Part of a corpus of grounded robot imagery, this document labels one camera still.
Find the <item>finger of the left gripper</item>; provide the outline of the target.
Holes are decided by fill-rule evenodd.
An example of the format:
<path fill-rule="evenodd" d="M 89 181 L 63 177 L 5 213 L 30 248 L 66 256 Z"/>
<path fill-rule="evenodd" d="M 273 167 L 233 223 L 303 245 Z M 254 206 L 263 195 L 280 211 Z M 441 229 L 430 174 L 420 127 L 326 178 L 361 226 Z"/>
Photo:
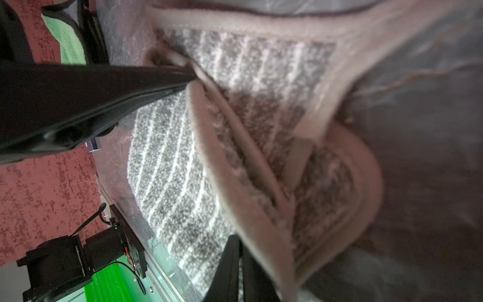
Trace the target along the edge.
<path fill-rule="evenodd" d="M 1 163 L 72 150 L 195 79 L 183 67 L 1 64 Z"/>

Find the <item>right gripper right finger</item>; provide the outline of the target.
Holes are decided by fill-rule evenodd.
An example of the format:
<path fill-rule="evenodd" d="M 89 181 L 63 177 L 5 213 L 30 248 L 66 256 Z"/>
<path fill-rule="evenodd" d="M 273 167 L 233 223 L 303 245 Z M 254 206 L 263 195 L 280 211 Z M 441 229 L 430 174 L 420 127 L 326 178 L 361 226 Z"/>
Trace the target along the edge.
<path fill-rule="evenodd" d="M 242 250 L 244 302 L 280 302 L 270 278 L 249 250 Z"/>

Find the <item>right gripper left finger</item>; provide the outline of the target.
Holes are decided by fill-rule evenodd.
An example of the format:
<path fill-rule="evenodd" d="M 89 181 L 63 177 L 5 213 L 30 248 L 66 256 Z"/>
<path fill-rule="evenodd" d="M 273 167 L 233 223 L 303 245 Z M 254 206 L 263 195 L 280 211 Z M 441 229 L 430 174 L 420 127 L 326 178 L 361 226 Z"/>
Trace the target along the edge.
<path fill-rule="evenodd" d="M 240 254 L 238 235 L 230 235 L 203 301 L 238 301 Z"/>

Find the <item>green dishcloth black trim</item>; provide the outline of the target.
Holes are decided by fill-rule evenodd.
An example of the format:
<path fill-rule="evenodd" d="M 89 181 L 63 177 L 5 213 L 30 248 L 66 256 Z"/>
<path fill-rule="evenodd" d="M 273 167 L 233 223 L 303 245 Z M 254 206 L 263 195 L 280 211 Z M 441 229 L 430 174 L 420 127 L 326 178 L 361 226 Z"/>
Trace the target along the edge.
<path fill-rule="evenodd" d="M 42 19 L 60 45 L 62 64 L 108 64 L 101 25 L 89 1 L 65 1 L 41 7 Z"/>

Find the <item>grey striped dishcloth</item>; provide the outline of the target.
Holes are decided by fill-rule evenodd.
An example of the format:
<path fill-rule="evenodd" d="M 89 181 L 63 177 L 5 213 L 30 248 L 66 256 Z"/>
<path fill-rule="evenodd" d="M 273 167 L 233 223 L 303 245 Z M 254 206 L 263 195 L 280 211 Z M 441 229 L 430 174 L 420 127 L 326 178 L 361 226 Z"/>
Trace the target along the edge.
<path fill-rule="evenodd" d="M 206 294 L 239 234 L 288 301 L 482 300 L 482 2 L 263 14 L 150 1 L 127 177 Z"/>

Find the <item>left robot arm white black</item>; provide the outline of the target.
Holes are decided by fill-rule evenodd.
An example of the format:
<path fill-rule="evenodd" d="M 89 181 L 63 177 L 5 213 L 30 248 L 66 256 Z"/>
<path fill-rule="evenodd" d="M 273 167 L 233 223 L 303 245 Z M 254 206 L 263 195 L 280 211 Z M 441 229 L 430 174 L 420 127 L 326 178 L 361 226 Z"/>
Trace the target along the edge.
<path fill-rule="evenodd" d="M 1 63 L 1 163 L 75 149 L 108 134 L 138 108 L 182 91 L 183 67 Z M 25 301 L 57 301 L 88 284 L 94 263 L 78 234 L 49 240 L 18 260 Z"/>

